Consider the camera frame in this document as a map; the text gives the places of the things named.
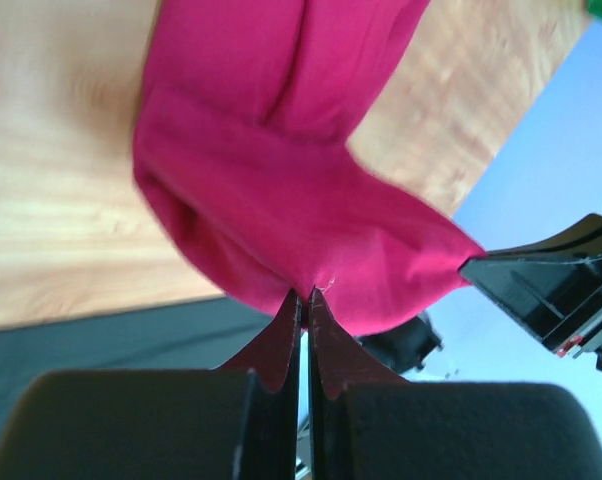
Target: wooden table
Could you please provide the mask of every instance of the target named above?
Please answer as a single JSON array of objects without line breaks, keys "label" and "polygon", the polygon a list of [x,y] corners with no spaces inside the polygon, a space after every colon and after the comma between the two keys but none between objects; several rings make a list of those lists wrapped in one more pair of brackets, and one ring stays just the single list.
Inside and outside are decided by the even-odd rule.
[{"label": "wooden table", "polygon": [[[350,140],[452,214],[587,26],[580,0],[432,0]],[[0,328],[219,295],[131,180],[157,0],[0,0]]]}]

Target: magenta fabric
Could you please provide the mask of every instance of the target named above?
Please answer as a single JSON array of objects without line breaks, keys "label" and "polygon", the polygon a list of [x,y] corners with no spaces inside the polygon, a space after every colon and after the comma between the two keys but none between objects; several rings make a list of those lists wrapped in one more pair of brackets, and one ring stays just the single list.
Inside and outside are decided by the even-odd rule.
[{"label": "magenta fabric", "polygon": [[134,175],[174,243],[274,314],[316,285],[353,335],[406,321],[483,250],[345,148],[427,0],[165,0]]}]

